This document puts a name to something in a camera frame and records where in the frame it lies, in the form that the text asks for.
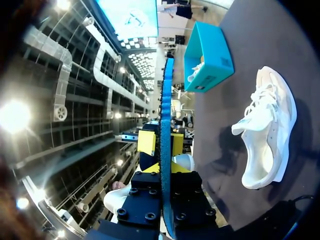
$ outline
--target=white cloth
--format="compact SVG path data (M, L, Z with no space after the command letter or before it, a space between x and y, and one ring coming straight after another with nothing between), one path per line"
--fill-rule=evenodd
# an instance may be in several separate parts
M177 7L172 6L166 8L167 5L158 5L157 6L157 11L158 13L165 13L165 14L176 14L177 13Z

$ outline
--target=white duct pipe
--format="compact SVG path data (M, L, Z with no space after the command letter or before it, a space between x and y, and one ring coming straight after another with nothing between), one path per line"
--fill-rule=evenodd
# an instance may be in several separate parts
M59 60L62 63L58 82L54 95L54 122L63 122L66 120L68 111L66 108L66 94L69 83L69 76L72 68L72 55L68 49L52 40L47 35L32 26L29 32L24 36L23 41L41 52Z

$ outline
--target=person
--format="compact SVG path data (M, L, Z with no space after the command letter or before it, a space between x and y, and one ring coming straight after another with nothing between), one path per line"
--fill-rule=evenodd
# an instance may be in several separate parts
M194 17L192 17L193 12L192 9L202 9L203 12L207 12L208 7L207 6L199 6L199 5L180 5L180 3L175 4L167 4L167 5L158 5L157 11L159 13L166 13L169 14L170 17L173 19L173 14L176 14L177 16L186 18L186 19L192 19L193 21L196 21Z

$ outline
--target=metal rail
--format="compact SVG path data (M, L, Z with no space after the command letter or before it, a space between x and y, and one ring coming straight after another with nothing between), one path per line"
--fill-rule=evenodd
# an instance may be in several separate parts
M83 142L86 142L86 141L89 141L89 140L92 140L92 139L95 139L95 138L98 138L98 137L102 137L102 136L110 134L112 132L113 132L112 130L111 131L105 131L105 132L102 132L102 133L99 133L99 134L96 134L96 135L93 135L93 136L84 137L84 138L79 139L77 141L72 141L72 142L69 142L69 143L66 143L66 144L63 144L63 145L60 145L60 146L57 146L57 147L54 147L54 148L39 152L39 153L36 153L34 155L26 157L24 160L22 160L22 161L20 161L18 163L16 163L14 165L14 168L15 169L21 169L27 163L29 163L29 162L31 162L33 160L42 158L42 157L44 157L46 155L49 155L49 154L53 154L53 153L55 153L57 151L69 148L71 146L74 146L74 145L77 145L77 144L80 144L80 143L83 143Z

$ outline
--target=ventilation duct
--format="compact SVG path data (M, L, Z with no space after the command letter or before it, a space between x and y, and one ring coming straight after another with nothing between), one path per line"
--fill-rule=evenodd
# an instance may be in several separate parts
M103 72L101 72L101 66L102 62L105 56L105 53L107 52L115 61L119 60L118 55L115 53L115 51L112 49L112 47L105 41L105 38L102 36L102 34L98 31L98 29L94 25L94 20L92 17L86 18L83 21L83 25L85 28L89 31L89 33L100 43L99 50L97 52L96 58L94 60L94 66L93 66L93 76L96 79L97 82L100 84L108 87L109 89L112 89L113 91L116 91L117 93L121 94L122 96L125 96L126 98L132 100L136 105L139 105L145 109L149 109L149 104L141 100L138 96L136 96L134 93L129 92L124 87L122 87L120 84L112 80L109 76L105 75ZM132 79L132 82L134 84L135 88L141 88L141 86L137 83L135 79Z
M66 94L72 68L72 55L68 49L43 34L34 26L30 28L23 41L25 44L40 50L42 53L45 53L62 63L54 94L53 121L63 122L66 120L68 115L66 108Z

